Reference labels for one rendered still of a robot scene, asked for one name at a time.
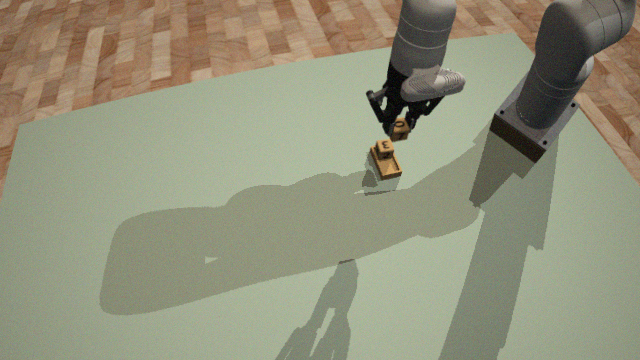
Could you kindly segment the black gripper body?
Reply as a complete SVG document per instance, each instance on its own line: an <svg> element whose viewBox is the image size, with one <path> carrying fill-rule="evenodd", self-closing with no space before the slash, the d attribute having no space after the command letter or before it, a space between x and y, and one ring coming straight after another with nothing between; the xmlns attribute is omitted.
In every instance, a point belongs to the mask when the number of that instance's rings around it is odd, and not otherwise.
<svg viewBox="0 0 640 360"><path fill-rule="evenodd" d="M400 91L401 91L401 86L402 83L408 78L408 76L405 76L403 74L401 74L400 72L398 72L393 65L391 64L391 61L389 61L389 66L388 66L388 71L387 71L387 80L384 83L383 88L385 88L386 86L388 86L388 88L386 89L384 95L386 96L386 98L394 105L396 106L398 99L400 97ZM405 104L404 107L407 106L414 106L415 102L407 102L407 104Z"/></svg>

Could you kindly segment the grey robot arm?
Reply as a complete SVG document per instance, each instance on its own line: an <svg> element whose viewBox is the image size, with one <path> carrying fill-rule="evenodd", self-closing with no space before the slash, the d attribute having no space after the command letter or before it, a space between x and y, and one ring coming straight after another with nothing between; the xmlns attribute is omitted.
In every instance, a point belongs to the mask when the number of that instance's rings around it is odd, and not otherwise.
<svg viewBox="0 0 640 360"><path fill-rule="evenodd" d="M591 55L629 32L636 4L637 0L555 0L547 7L536 55L516 102L525 125L546 129L556 123L591 74ZM463 90L465 77L441 67L456 10L455 0L402 0L390 61L410 76L401 86L403 100L417 102Z"/></svg>

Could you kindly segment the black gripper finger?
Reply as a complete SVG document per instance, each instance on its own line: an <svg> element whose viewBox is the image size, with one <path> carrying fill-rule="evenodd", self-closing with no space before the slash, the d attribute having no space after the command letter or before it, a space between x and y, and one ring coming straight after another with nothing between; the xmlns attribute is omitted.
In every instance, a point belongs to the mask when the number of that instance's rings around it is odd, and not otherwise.
<svg viewBox="0 0 640 360"><path fill-rule="evenodd" d="M382 127L383 130L385 132L385 134L387 134L387 136L392 136L394 127L395 127L395 121L397 119L397 116L401 114L405 104L407 104L407 101L403 100L401 95L398 99L398 102L396 104L396 106L394 106L388 99L387 99L387 105L385 110L382 110L380 108L380 106L382 106L382 102L383 102L383 98L386 97L384 95L386 89L388 88L388 86L386 86L385 88L377 91L377 92L373 92L372 90L369 90L366 92L366 96L369 100L369 103L379 121L379 123L383 123ZM386 122L385 122L386 121Z"/></svg>
<svg viewBox="0 0 640 360"><path fill-rule="evenodd" d="M419 119L419 117L423 114L424 116L429 115L444 97L445 96L429 100L417 101L415 102L414 106L408 107L409 111L406 112L405 120L410 128L409 133L411 133L411 131L415 128L417 119ZM429 105L427 106L426 104L428 102Z"/></svg>

